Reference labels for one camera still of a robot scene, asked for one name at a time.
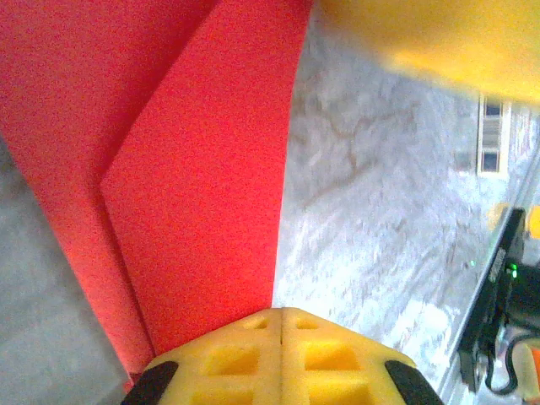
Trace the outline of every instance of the red foam panel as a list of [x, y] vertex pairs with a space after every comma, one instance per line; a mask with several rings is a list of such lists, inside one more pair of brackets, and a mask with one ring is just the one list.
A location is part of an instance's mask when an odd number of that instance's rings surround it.
[[5, 0], [0, 8], [2, 136], [129, 372], [154, 351], [99, 183], [213, 4]]
[[271, 305], [309, 10], [304, 0], [216, 5], [101, 184], [157, 354]]

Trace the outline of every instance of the marble floor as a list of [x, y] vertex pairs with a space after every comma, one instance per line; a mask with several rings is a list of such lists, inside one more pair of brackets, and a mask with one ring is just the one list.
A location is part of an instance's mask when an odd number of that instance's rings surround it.
[[509, 178], [459, 172], [464, 134], [476, 148], [478, 97], [384, 71], [314, 15], [294, 88], [273, 304], [403, 351], [437, 387], [489, 254], [486, 214], [515, 196], [537, 146], [534, 120], [514, 110]]

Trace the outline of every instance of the yellow blurry object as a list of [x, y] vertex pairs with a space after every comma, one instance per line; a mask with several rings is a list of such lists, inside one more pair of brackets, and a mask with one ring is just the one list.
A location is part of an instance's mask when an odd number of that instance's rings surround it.
[[540, 104], [538, 0], [322, 0], [331, 25], [391, 68]]
[[302, 310], [262, 310], [156, 358], [176, 362], [159, 405], [404, 404], [387, 360], [407, 356]]
[[540, 239], [540, 207], [532, 207], [527, 220], [527, 228], [533, 239]]

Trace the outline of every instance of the black cable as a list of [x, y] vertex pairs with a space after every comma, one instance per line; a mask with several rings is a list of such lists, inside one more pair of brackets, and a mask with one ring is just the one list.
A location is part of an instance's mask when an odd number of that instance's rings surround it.
[[491, 381], [493, 380], [493, 372], [494, 372], [494, 362], [493, 362], [493, 355], [488, 354], [488, 371], [486, 374], [486, 387], [495, 395], [509, 395], [512, 392], [514, 392], [517, 388], [517, 375], [516, 370], [514, 369], [514, 361], [512, 360], [512, 353], [514, 352], [514, 347], [518, 344], [523, 342], [524, 340], [529, 339], [539, 339], [540, 335], [534, 334], [534, 333], [528, 333], [525, 335], [520, 335], [518, 337], [515, 337], [510, 344], [508, 345], [508, 348], [506, 349], [506, 356], [505, 356], [505, 367], [506, 372], [508, 373], [508, 383], [503, 386], [502, 388], [494, 390], [491, 386]]

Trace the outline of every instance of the gray marble floor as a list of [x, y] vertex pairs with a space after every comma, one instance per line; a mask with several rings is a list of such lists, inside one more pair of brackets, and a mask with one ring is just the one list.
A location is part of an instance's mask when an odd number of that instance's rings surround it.
[[275, 306], [297, 306], [412, 357], [438, 386], [537, 129], [515, 106], [509, 179], [456, 170], [478, 98], [384, 71], [311, 21], [297, 74]]

